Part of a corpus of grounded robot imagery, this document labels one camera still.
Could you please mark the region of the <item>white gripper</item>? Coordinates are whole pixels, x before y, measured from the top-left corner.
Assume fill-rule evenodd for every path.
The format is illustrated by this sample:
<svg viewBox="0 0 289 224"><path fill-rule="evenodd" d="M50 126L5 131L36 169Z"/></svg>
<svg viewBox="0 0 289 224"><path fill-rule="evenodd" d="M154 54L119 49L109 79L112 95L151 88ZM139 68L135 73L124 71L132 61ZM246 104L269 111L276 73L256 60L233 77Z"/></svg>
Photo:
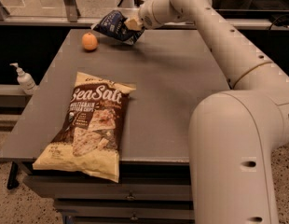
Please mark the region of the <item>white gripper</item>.
<svg viewBox="0 0 289 224"><path fill-rule="evenodd" d="M146 29L156 29L161 26L161 23L157 21L153 12L152 0L145 1L139 8L139 18L128 18L124 21L124 24L129 30L141 31L143 27Z"/></svg>

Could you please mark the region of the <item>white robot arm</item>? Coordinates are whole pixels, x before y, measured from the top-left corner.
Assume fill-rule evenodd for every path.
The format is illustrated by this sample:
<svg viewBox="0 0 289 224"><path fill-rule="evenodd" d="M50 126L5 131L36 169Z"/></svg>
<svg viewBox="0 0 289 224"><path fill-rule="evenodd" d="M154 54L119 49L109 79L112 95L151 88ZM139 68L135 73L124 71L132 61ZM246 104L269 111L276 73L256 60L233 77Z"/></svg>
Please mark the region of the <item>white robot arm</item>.
<svg viewBox="0 0 289 224"><path fill-rule="evenodd" d="M193 21L229 90L195 108L189 166L196 224L279 224L271 153L289 142L289 76L211 0L146 0L131 29Z"/></svg>

